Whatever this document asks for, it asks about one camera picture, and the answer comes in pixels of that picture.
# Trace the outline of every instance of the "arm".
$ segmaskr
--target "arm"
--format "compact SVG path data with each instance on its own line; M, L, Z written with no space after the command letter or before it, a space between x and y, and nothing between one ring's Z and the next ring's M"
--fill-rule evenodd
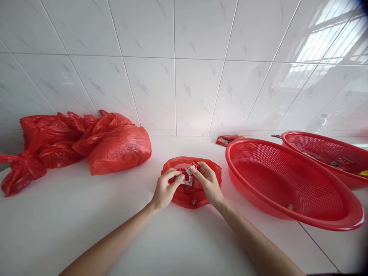
M59 276L106 275L152 216L169 205L184 175L179 176L170 186L168 180L179 174L181 172L175 169L166 171L157 180L153 198L146 207L84 252Z
M200 168L192 169L202 183L209 202L219 211L245 249L260 275L299 276L303 271L273 242L254 227L223 197L215 173L204 162Z

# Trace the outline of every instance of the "marble pattern tile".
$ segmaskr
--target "marble pattern tile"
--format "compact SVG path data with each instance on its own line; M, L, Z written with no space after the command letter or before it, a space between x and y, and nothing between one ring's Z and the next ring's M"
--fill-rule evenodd
M97 110L118 112L139 126L122 57L71 56Z
M147 130L149 136L176 136L176 130Z
M245 138L251 138L249 136L269 136L272 135L273 130L243 130L240 135Z
M272 61L299 0L239 0L226 60Z
M244 130L274 130L315 68L311 64L273 63Z
M16 54L15 57L57 112L97 114L68 56Z
M208 136L208 130L177 130L176 136Z
M123 56L174 58L173 0L109 0Z
M19 119L37 114L55 114L10 53L0 54L0 129L20 128Z
M40 0L2 0L0 38L13 53L66 54Z
M0 39L0 53L9 53L8 47L5 46L5 44L1 39Z
M361 7L355 11L321 62L368 64L368 17Z
M42 0L68 54L120 56L107 0Z
M236 0L175 0L176 58L224 59Z
M176 128L209 130L223 61L176 59Z
M242 130L270 62L225 61L211 130Z
M355 0L301 0L275 61L318 63L356 7Z
M241 130L210 130L208 136L240 135Z
M367 69L359 66L318 65L276 130L318 133L329 125L330 120L331 123L337 120L337 124L340 124L340 118L348 116L359 107L359 101L363 104L367 99Z
M174 60L124 57L141 126L175 130Z

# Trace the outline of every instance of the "red colander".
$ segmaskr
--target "red colander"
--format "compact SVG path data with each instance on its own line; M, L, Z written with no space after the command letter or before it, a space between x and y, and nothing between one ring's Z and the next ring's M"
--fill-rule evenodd
M368 187L368 178L359 172L368 170L368 151L332 138L301 131L288 131L281 135L283 146L314 156L309 157L340 178L349 188ZM342 171L329 164L337 158L345 157L354 162L350 172Z
M352 191L302 153L258 139L226 148L231 181L265 213L332 231L356 229L364 211Z

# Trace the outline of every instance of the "hand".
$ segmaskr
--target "hand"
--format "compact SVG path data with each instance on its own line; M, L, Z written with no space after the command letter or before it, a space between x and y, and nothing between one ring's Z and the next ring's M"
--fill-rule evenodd
M176 189L185 178L183 174L180 175L181 173L181 171L171 168L158 178L156 190L154 191L153 198L149 203L157 212L164 209L171 202ZM169 185L169 179L173 178L174 176L179 177L171 185Z
M216 174L206 163L198 162L198 164L200 168L198 170L192 168L192 173L201 182L208 201L216 207L225 200L220 190Z

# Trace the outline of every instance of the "basket rim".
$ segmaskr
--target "basket rim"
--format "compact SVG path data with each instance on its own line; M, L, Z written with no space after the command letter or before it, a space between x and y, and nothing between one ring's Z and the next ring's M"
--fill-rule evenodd
M323 136L323 135L318 135L318 134L315 134L315 133L304 132L304 131L287 131L287 132L284 132L281 135L281 139L283 140L283 142L285 144L287 144L287 146L289 146L290 148L292 148L293 150L298 151L298 152L300 152L300 150L298 150L297 148L295 148L292 144L290 144L288 142L287 137L289 135L300 135L300 136L307 136L307 137L319 138L321 140L328 141L328 142L331 142L331 143L334 143L334 144L343 146L345 148L348 148L349 150L352 150L354 152L357 152L357 153L359 153L359 154L361 154L363 156L366 156L368 158L368 151L366 151L366 150L364 150L362 148L358 148L357 146L348 144L346 142L342 142L342 141L339 141L339 140L330 138L330 137L326 137L326 136ZM321 162L319 160L316 160L316 159L311 158L309 156L307 156L307 157L310 158L310 159L312 159L314 162L317 162L321 166L324 166L327 169L330 169L330 170L332 170L332 171L334 171L336 173L339 173L339 174L342 174L342 175L345 175L345 176L348 176L348 177L355 178L357 180L366 182L366 184L368 185L368 178L365 178L363 176L358 176L356 174L352 174L352 173L349 173L349 172L346 172L346 171L339 170L339 169L337 169L337 168L335 168L333 166L330 166L330 165L328 165L326 163L323 163L323 162Z
M289 210L288 208L274 202L273 200L269 199L267 196L259 192L256 188L254 188L248 181L246 181L241 176L241 174L235 168L234 164L232 163L230 159L230 151L235 145L240 144L240 143L249 143L249 142L271 146L278 150L287 152L290 155L300 159L306 165L313 167L313 169L317 170L320 174L325 176L330 182L333 182L334 187L338 191L339 195L341 197L344 197L345 200L348 202L349 212L346 215L346 217L340 220L320 220L320 219L315 219L315 218L311 218L308 216L304 216L304 215L301 215L294 211ZM317 164L316 162L314 162L312 159L308 158L304 154L299 153L298 151L289 149L282 145L279 145L273 142L269 142L266 140L246 138L246 139L238 139L238 140L235 140L229 143L228 146L226 147L225 157L226 157L227 164L229 168L231 169L231 171L235 174L237 179L244 186L246 186L247 189L250 190L250 192L255 194L259 199L261 199L262 201L264 201L271 207L288 215L289 217L295 220L309 224L311 226L315 226L315 227L322 228L325 230L332 230L332 231L353 230L353 229L356 229L362 226L362 224L364 223L364 208L361 205L359 199L356 197L356 195L339 178L333 175L330 171L320 166L319 164Z

